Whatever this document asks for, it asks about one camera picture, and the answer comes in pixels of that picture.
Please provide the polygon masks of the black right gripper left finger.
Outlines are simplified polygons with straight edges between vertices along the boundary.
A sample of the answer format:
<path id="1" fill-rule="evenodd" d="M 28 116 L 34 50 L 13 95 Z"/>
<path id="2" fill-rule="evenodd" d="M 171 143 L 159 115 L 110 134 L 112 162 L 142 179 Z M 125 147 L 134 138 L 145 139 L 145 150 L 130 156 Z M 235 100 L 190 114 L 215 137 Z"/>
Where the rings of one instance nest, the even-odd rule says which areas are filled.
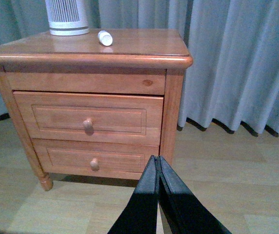
<path id="1" fill-rule="evenodd" d="M 110 234 L 155 234 L 159 196 L 157 158 L 151 156 L 142 176 Z"/>

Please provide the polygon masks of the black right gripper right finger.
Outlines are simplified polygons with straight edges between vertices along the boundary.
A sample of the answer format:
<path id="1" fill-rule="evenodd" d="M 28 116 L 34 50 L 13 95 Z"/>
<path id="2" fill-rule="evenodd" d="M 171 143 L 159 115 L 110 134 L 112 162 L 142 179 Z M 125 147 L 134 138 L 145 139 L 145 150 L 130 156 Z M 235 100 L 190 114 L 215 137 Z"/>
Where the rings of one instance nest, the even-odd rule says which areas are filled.
<path id="1" fill-rule="evenodd" d="M 231 233 L 191 192 L 166 160 L 157 157 L 162 223 L 169 234 Z"/>

